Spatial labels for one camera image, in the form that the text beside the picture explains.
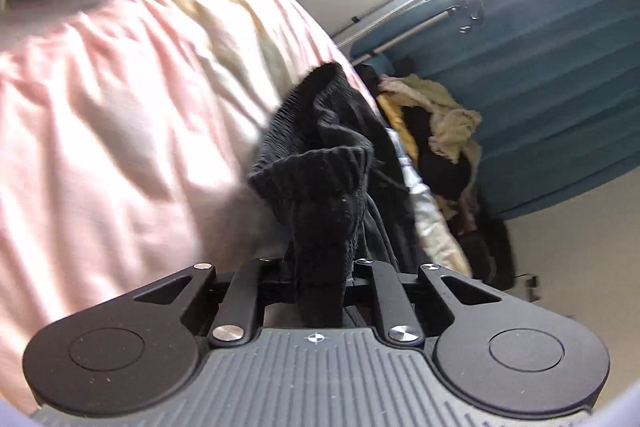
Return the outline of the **black pants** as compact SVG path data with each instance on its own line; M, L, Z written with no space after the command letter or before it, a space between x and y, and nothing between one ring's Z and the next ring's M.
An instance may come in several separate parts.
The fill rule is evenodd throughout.
M427 262L385 124L336 63L314 69L273 115L248 183L290 234L286 257L306 326L344 324L355 260L400 273Z

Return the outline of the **black garment on sofa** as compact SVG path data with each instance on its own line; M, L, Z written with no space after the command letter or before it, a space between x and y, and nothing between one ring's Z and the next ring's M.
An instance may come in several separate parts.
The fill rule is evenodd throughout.
M472 135L482 117L475 110L447 109L439 114L424 107L404 106L406 126L419 147L418 173L431 191L458 200L472 181Z

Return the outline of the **yellow cloth on sofa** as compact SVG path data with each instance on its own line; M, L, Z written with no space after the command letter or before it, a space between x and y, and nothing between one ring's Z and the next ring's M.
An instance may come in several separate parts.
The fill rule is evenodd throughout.
M416 145L416 140L413 139L412 134L409 132L404 115L402 115L401 107L395 103L387 94L379 94L376 97L378 105L382 108L382 111L392 127L399 135L402 145L409 157L411 158L413 165L418 165L419 160L419 147Z

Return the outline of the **pastel pink bed quilt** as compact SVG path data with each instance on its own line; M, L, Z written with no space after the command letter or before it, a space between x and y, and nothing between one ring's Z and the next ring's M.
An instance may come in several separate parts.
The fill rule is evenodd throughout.
M272 114L344 54L295 0L108 0L1 55L1 402L39 329L286 239L246 175Z

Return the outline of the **teal curtain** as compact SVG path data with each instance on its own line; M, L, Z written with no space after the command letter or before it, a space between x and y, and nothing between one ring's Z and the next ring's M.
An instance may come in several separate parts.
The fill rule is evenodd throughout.
M639 165L639 0L482 0L464 31L448 0L423 2L352 44L374 48L387 75L445 86L482 122L480 188L513 219L548 208Z

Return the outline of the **wall power outlet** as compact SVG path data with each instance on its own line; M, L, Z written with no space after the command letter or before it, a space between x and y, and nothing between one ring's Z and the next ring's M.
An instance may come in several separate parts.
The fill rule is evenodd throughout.
M536 303L540 300L539 295L539 277L536 274L524 273L516 277L518 283L522 286L524 298L529 303Z

